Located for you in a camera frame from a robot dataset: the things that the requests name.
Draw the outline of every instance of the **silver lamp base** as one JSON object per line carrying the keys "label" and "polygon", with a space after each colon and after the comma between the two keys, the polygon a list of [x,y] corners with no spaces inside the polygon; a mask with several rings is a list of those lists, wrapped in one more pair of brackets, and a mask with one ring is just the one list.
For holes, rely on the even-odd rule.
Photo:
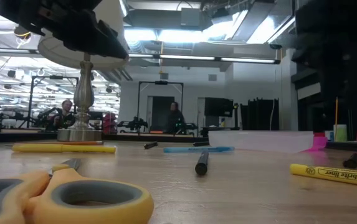
{"label": "silver lamp base", "polygon": [[60,129],[58,141],[102,141],[102,131],[91,129]]}

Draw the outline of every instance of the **table surface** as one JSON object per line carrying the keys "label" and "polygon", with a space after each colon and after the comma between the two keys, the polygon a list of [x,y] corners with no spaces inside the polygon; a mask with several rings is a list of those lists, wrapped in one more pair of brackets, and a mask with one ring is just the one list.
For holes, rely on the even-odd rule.
{"label": "table surface", "polygon": [[86,177],[140,185],[151,192],[150,223],[357,223],[357,185],[291,175],[291,163],[341,167],[351,152],[325,150],[285,154],[236,150],[210,154],[209,172],[197,177],[199,154],[165,154],[160,143],[107,142],[116,154],[12,153],[0,144],[0,178],[49,169],[82,158]]}

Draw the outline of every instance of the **black marker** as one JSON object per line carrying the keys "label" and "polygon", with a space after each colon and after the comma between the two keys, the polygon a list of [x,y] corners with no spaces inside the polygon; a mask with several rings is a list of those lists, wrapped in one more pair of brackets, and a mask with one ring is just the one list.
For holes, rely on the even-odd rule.
{"label": "black marker", "polygon": [[198,147],[198,146],[208,146],[208,145],[210,145],[209,142],[195,142],[193,144],[193,146],[196,146],[196,147]]}
{"label": "black marker", "polygon": [[158,142],[151,142],[151,143],[145,144],[143,147],[145,149],[150,149],[150,148],[153,148],[155,146],[158,146]]}
{"label": "black marker", "polygon": [[209,160],[209,150],[205,149],[196,164],[195,171],[198,175],[204,175],[207,173],[207,162]]}
{"label": "black marker", "polygon": [[343,166],[350,169],[357,168],[357,153],[354,153],[348,160],[344,161]]}

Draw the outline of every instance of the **man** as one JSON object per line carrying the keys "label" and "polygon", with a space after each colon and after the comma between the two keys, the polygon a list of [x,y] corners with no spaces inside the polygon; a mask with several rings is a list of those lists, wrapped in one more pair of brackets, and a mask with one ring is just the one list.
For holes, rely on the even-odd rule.
{"label": "man", "polygon": [[68,128],[75,122],[73,113],[70,112],[73,103],[70,100],[65,100],[62,103],[62,114],[57,114],[51,118],[53,129]]}
{"label": "man", "polygon": [[177,102],[172,102],[170,105],[170,115],[168,116],[168,124],[166,133],[176,134],[181,126],[185,124],[185,119],[183,114],[179,110],[179,105]]}

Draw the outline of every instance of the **scissor blade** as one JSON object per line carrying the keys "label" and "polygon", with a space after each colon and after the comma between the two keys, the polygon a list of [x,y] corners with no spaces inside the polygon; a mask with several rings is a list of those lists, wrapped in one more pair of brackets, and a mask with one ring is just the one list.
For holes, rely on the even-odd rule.
{"label": "scissor blade", "polygon": [[[80,167],[81,159],[69,159],[68,161],[63,162],[62,164],[66,164],[70,168],[77,170]],[[52,177],[52,169],[49,170],[49,176]]]}

